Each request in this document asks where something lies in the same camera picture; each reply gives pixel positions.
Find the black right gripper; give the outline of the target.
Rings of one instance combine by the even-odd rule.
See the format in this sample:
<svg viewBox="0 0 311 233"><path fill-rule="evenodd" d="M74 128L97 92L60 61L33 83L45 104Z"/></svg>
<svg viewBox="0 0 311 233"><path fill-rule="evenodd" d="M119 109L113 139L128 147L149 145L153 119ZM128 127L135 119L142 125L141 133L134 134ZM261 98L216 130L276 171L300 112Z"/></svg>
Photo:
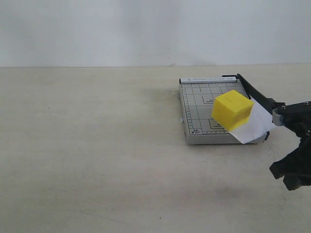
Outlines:
<svg viewBox="0 0 311 233"><path fill-rule="evenodd" d="M271 111L276 126L283 126L300 138L298 147L274 162L270 171L275 179L283 178L289 191L311 184L311 103L286 105L275 102Z"/></svg>

